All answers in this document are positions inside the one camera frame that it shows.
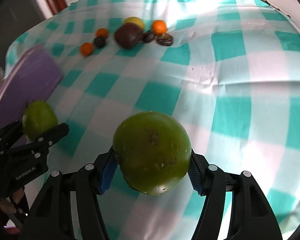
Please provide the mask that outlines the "person's left hand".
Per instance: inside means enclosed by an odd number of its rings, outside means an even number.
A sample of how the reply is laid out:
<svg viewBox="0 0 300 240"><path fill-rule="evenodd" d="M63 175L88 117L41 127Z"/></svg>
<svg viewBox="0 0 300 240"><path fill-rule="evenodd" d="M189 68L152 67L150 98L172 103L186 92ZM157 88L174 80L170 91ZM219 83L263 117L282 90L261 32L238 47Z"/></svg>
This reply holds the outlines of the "person's left hand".
<svg viewBox="0 0 300 240"><path fill-rule="evenodd" d="M0 209L6 214L15 214L18 209L12 203L18 204L23 198L25 192L23 188L18 189L12 194L12 201L7 200L7 198L0 197Z"/></svg>

